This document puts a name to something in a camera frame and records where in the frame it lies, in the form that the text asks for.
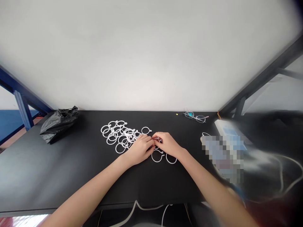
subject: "hand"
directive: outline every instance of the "hand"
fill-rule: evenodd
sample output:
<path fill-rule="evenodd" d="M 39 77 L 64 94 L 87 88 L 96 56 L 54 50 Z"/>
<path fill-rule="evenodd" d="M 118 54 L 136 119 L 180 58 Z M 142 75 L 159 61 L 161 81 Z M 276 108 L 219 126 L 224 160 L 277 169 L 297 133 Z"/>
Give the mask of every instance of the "hand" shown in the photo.
<path fill-rule="evenodd" d="M 140 135 L 130 149 L 121 156 L 130 166 L 134 166 L 147 159 L 154 152 L 155 147 L 155 141 L 150 136 Z"/>
<path fill-rule="evenodd" d="M 174 156 L 178 159 L 179 155 L 186 151 L 186 149 L 180 147 L 180 145 L 174 140 L 174 138 L 168 132 L 156 132 L 152 139 L 161 138 L 162 143 L 157 140 L 155 141 L 155 145 L 163 150 L 165 153 L 168 153 L 171 156 Z"/>

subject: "eyeglasses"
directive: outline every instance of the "eyeglasses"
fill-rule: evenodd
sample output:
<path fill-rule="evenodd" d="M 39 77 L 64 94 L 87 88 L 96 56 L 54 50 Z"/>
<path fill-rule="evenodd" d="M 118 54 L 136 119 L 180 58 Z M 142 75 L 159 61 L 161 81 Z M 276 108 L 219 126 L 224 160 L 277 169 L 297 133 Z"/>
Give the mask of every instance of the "eyeglasses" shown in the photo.
<path fill-rule="evenodd" d="M 207 117 L 204 117 L 203 115 L 198 115 L 197 117 L 194 116 L 194 113 L 192 111 L 186 111 L 186 113 L 183 113 L 185 117 L 187 118 L 195 118 L 197 122 L 204 123 Z"/>

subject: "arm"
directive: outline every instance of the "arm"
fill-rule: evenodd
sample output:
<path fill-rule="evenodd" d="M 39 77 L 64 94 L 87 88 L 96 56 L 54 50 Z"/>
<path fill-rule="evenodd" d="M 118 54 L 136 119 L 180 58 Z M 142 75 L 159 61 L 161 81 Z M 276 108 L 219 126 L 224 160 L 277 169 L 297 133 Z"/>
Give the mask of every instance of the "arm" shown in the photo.
<path fill-rule="evenodd" d="M 82 226 L 116 180 L 128 168 L 147 159 L 153 153 L 154 145 L 151 137 L 139 136 L 127 152 L 76 191 L 45 220 L 42 227 Z"/>
<path fill-rule="evenodd" d="M 258 226 L 243 205 L 201 166 L 189 152 L 180 147 L 167 132 L 157 132 L 153 138 L 160 137 L 163 143 L 155 140 L 155 145 L 169 155 L 177 158 L 195 181 L 215 214 L 227 226 Z"/>

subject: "white wall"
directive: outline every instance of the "white wall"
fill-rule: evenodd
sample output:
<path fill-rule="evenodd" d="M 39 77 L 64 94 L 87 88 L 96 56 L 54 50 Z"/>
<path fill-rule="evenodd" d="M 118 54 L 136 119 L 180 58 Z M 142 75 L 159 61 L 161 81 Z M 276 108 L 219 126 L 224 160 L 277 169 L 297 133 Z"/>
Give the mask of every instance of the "white wall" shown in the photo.
<path fill-rule="evenodd" d="M 282 0 L 0 0 L 0 65 L 54 109 L 217 111 L 301 29 Z"/>

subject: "glasses frame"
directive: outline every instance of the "glasses frame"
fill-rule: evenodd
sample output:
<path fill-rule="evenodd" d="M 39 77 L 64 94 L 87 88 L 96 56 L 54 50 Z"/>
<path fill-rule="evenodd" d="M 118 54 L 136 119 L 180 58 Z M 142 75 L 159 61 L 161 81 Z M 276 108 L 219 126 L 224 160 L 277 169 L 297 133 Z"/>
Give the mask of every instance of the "glasses frame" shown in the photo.
<path fill-rule="evenodd" d="M 189 119 L 192 119 L 192 118 L 196 119 L 196 121 L 197 121 L 198 123 L 201 123 L 201 124 L 205 123 L 205 122 L 206 122 L 206 118 L 209 117 L 209 116 L 205 117 L 205 116 L 203 116 L 203 115 L 198 115 L 198 116 L 203 116 L 203 118 L 198 118 L 198 116 L 195 117 L 193 111 L 186 111 L 186 112 L 183 113 L 183 114 L 185 115 L 185 117 L 187 117 L 187 118 L 189 118 Z"/>

